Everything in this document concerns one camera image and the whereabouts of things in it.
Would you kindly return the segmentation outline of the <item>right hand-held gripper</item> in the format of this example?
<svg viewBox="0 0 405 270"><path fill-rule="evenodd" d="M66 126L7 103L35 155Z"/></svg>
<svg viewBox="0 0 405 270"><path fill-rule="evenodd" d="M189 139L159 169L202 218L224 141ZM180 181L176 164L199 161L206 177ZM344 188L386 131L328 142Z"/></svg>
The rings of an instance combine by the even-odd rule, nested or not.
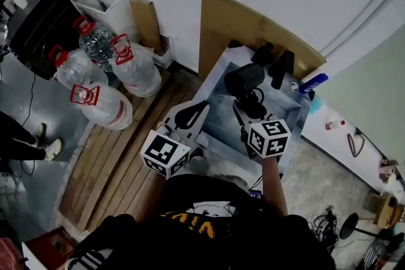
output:
<svg viewBox="0 0 405 270"><path fill-rule="evenodd" d="M233 111L240 126L249 126L247 146L261 158L280 156L284 153L290 139L290 130L285 120L276 120L269 114L265 121L250 118L238 101L233 102Z"/></svg>

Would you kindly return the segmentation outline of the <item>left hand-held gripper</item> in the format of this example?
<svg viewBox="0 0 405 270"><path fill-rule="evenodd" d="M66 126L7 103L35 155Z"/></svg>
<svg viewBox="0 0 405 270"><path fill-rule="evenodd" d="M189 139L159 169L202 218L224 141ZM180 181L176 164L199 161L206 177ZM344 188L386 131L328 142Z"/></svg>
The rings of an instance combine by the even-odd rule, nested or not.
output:
<svg viewBox="0 0 405 270"><path fill-rule="evenodd" d="M146 167L170 178L189 162L196 150L196 139L209 112L207 101L187 101L173 106L151 130L141 148Z"/></svg>

